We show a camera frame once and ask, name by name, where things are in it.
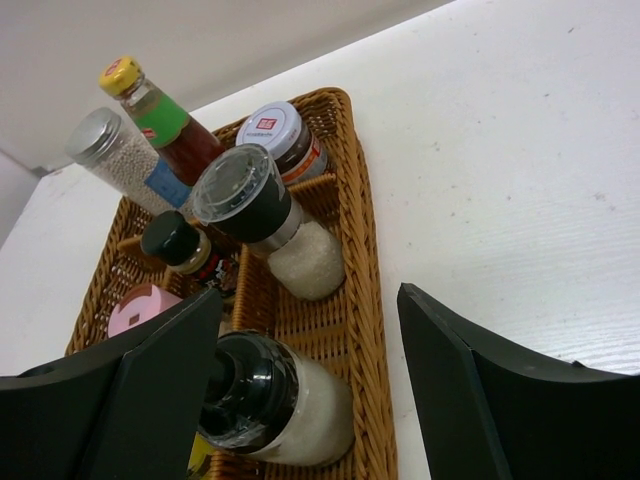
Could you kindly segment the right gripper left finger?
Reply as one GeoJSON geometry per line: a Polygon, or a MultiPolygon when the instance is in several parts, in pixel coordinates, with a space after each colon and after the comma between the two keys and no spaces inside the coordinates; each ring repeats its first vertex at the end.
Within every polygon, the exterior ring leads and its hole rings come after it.
{"type": "Polygon", "coordinates": [[[222,312],[203,290],[73,355],[1,379],[4,479],[184,479],[222,312]]]}

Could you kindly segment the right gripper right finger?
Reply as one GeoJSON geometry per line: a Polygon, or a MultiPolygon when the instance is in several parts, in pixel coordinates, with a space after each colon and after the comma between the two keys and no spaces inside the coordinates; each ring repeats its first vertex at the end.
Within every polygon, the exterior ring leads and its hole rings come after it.
{"type": "Polygon", "coordinates": [[[402,342],[435,479],[635,479],[639,380],[540,354],[413,284],[402,342]]]}

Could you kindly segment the brown bottle yellow label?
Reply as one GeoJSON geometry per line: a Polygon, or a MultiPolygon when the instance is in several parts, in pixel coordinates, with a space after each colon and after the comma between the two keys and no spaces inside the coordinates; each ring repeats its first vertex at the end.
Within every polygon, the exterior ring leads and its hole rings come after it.
{"type": "Polygon", "coordinates": [[[199,433],[197,433],[191,449],[186,479],[205,479],[211,468],[213,455],[214,449],[199,433]]]}

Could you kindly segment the pink cap spice jar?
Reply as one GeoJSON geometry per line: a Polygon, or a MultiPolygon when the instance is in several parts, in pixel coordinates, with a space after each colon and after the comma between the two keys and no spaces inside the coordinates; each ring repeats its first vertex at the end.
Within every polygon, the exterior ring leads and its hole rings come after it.
{"type": "Polygon", "coordinates": [[[116,304],[107,324],[107,337],[113,338],[163,313],[182,299],[151,283],[129,290],[116,304]]]}

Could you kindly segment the white bottle black cap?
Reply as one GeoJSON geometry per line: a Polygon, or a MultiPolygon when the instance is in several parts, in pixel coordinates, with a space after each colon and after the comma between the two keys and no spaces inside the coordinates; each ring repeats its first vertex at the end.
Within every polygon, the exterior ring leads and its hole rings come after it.
{"type": "Polygon", "coordinates": [[[255,331],[219,338],[198,422],[214,449],[289,466],[323,466],[355,439],[352,392],[319,362],[255,331]]]}

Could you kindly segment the small dark spice jar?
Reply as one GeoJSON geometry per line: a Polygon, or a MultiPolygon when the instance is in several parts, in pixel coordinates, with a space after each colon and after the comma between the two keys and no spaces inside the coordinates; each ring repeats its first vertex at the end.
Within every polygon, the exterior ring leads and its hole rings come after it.
{"type": "Polygon", "coordinates": [[[171,270],[217,290],[225,303],[234,302],[239,264],[180,212],[165,211],[154,218],[142,233],[140,247],[171,270]]]}

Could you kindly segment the salt shaker silver cap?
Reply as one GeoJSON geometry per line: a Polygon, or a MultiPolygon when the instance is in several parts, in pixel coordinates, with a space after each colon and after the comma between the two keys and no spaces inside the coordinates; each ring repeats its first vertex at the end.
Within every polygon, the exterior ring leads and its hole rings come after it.
{"type": "Polygon", "coordinates": [[[192,197],[201,223],[245,244],[295,297],[323,299],[345,280],[339,240],[294,199],[264,147],[224,152],[203,171],[192,197]]]}

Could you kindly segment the white jar silver lid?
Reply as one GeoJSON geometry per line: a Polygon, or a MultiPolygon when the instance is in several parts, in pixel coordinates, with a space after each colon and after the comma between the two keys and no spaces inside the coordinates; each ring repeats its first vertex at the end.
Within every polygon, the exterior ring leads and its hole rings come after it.
{"type": "Polygon", "coordinates": [[[84,117],[67,140],[65,152],[149,213],[177,210],[193,216],[191,188],[115,111],[101,107],[84,117]]]}

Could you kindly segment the red sauce bottle green label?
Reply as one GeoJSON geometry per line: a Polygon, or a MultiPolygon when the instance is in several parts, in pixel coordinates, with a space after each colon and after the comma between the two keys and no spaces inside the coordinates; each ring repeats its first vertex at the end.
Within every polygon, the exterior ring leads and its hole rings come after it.
{"type": "Polygon", "coordinates": [[[100,88],[119,102],[146,141],[183,184],[192,187],[224,151],[223,143],[122,56],[99,76],[100,88]]]}

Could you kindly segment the jar with red white lid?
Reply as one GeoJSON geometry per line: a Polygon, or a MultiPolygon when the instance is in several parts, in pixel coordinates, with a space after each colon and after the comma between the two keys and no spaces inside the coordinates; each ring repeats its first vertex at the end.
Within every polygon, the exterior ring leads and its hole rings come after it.
{"type": "Polygon", "coordinates": [[[252,113],[236,135],[236,145],[243,144],[264,147],[286,186],[318,177],[328,168],[325,147],[289,102],[272,102],[252,113]]]}

